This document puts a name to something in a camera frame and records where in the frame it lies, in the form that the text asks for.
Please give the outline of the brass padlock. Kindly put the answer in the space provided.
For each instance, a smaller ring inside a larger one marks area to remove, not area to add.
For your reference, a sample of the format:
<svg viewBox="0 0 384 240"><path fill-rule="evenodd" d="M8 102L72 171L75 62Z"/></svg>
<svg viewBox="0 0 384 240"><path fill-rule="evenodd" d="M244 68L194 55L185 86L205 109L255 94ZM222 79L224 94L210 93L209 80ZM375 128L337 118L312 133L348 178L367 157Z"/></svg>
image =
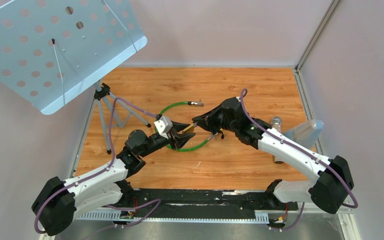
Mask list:
<svg viewBox="0 0 384 240"><path fill-rule="evenodd" d="M188 127L182 130L182 134L193 133L194 129L195 129L195 126L193 124L189 125Z"/></svg>

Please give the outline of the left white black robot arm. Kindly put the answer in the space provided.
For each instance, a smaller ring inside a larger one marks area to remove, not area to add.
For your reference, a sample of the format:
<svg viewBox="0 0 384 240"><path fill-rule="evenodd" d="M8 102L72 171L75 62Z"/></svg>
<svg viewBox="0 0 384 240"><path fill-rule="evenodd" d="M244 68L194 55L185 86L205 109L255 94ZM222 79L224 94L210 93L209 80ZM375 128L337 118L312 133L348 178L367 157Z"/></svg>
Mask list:
<svg viewBox="0 0 384 240"><path fill-rule="evenodd" d="M169 145L181 149L196 134L184 132L190 125L161 118L154 122L156 132L147 135L134 130L119 154L109 162L83 175L61 180L50 178L31 206L35 215L34 229L39 234L55 236L63 232L76 218L107 205L129 206L133 193L127 178L145 165L144 157Z"/></svg>

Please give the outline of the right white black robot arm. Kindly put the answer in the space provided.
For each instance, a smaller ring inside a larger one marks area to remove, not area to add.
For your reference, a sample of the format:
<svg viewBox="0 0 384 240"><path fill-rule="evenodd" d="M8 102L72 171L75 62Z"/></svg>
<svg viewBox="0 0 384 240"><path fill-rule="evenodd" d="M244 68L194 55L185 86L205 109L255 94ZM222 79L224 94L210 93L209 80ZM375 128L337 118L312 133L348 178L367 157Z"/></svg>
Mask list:
<svg viewBox="0 0 384 240"><path fill-rule="evenodd" d="M354 181L348 161L316 153L287 138L269 123L251 117L243 98L231 97L214 109L192 118L194 124L212 134L229 131L238 140L262 152L280 158L304 174L308 181L273 183L265 195L266 204L278 209L287 202L313 202L319 209L336 214L341 206L356 209Z"/></svg>

